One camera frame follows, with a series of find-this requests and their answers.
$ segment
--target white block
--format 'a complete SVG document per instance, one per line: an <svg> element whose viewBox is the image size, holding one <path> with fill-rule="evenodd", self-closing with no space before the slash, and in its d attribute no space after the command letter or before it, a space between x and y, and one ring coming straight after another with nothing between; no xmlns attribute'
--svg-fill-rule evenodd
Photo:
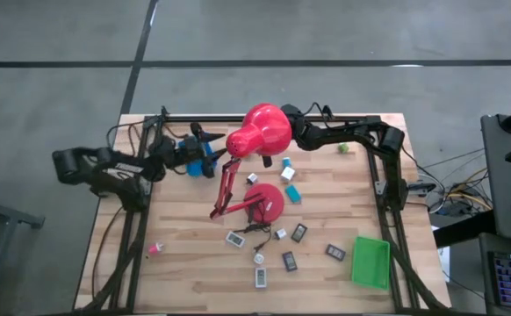
<svg viewBox="0 0 511 316"><path fill-rule="evenodd" d="M284 230L284 228L279 229L275 232L275 236L277 236L277 239L283 239L287 235L287 232Z"/></svg>
<svg viewBox="0 0 511 316"><path fill-rule="evenodd" d="M251 174L248 176L248 183L249 184L254 184L257 182L257 175L255 173Z"/></svg>
<svg viewBox="0 0 511 316"><path fill-rule="evenodd" d="M262 254L260 254L260 253L255 254L255 256L254 256L255 263L262 264L263 260L265 260L265 257Z"/></svg>
<svg viewBox="0 0 511 316"><path fill-rule="evenodd" d="M283 172L281 173L281 180L288 183L292 180L293 176L294 176L294 169L291 167L285 167Z"/></svg>

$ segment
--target gray floor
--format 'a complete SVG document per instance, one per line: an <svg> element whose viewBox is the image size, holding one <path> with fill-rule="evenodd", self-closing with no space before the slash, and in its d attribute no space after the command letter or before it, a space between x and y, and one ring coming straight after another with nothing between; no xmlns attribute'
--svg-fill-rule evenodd
<svg viewBox="0 0 511 316"><path fill-rule="evenodd" d="M148 0L2 0L0 61L130 61L147 7ZM511 59L511 0L162 0L145 55L303 58ZM0 314L71 308L97 199L84 186L59 184L50 154L104 145L129 72L0 69L0 203L47 216L41 231L19 229ZM163 104L178 113L245 112L263 101L404 112L415 155L430 164L482 147L479 117L511 112L511 67L142 69L131 113ZM432 171L444 177L466 160ZM484 165L480 157L445 183ZM481 291L473 248L453 248L451 274ZM455 307L483 311L480 298L450 292Z"/></svg>

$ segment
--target wooden table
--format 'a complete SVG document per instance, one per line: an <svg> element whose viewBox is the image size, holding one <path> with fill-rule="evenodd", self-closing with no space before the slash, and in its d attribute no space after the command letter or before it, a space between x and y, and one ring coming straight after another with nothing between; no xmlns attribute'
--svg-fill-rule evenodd
<svg viewBox="0 0 511 316"><path fill-rule="evenodd" d="M380 114L384 122L406 131L402 114ZM143 120L143 115L124 115L121 123ZM230 133L240 123L203 124L209 133ZM188 133L188 124L170 124L175 133ZM212 143L223 148L225 140ZM404 147L411 154L406 138ZM115 148L130 153L125 128L118 130ZM274 158L265 169L258 156L245 159L236 177L233 201L241 201L247 186L244 179L255 172L261 183L272 183L281 191L285 185L279 174L282 157L291 157L297 173L294 184L302 195L302 204L293 205L285 195L283 215L273 230L285 228L290 235L298 223L309 229L297 244L289 237L270 241L263 249L268 287L254 286L253 246L268 237L263 232L245 235L246 245L238 249L224 241L231 230L247 225L243 211L216 220L209 219L216 200L222 163L213 179L178 176L169 171L155 183L148 217L145 248L155 242L165 245L163 253L142 260L135 312L390 312L392 297L388 291L368 289L351 283L352 248L358 235L381 239L371 176L364 147L349 143L348 154L338 154L336 145L304 152L293 142L286 152ZM417 180L414 163L402 154L402 175L408 182ZM409 201L422 202L410 197ZM101 201L90 248L77 294L76 307L90 302L91 267L104 230L120 207L117 198ZM96 291L112 273L119 251L124 216L119 215L100 256ZM425 285L445 305L449 294L425 207L408 205L402 212L412 264ZM328 243L347 251L344 262L324 254ZM299 269L286 272L281 254L292 251ZM405 279L400 271L402 297L407 301ZM126 296L123 283L122 297Z"/></svg>

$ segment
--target red object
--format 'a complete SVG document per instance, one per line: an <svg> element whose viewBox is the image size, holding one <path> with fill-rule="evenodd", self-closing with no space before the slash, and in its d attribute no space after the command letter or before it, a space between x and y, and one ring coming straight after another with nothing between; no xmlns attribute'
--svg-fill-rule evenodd
<svg viewBox="0 0 511 316"><path fill-rule="evenodd" d="M248 199L256 194L261 194L264 200L256 205L257 209L254 211L253 220L258 223L271 223L278 219L284 209L284 198L281 191L269 183L256 184L246 192L244 199Z"/></svg>
<svg viewBox="0 0 511 316"><path fill-rule="evenodd" d="M227 138L228 153L243 158L256 153L263 156L281 154L291 144L289 119L274 104L258 104L244 117L241 129Z"/></svg>
<svg viewBox="0 0 511 316"><path fill-rule="evenodd" d="M246 212L249 212L249 207L253 205L254 207L258 207L258 209L255 210L252 220L258 223L262 223L263 219L265 219L265 223L274 221L283 212L284 198L278 188L268 183L254 185L248 190L248 192L246 192L242 203L228 206L228 203L232 198L234 177L240 167L240 162L240 159L232 158L230 162L227 162L224 166L222 166L219 196L217 197L217 202L214 205L214 210L211 212L209 217L211 219L216 219L222 215L239 211L241 209L245 209Z"/></svg>

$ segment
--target green object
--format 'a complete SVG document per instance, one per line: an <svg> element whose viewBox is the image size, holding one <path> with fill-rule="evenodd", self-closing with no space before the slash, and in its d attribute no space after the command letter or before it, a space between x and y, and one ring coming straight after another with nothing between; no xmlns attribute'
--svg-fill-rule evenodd
<svg viewBox="0 0 511 316"><path fill-rule="evenodd" d="M337 151L340 152L341 154L346 154L349 151L349 146L347 146L346 143L341 143L337 145Z"/></svg>
<svg viewBox="0 0 511 316"><path fill-rule="evenodd" d="M388 290L390 244L357 236L353 247L351 281L355 284Z"/></svg>

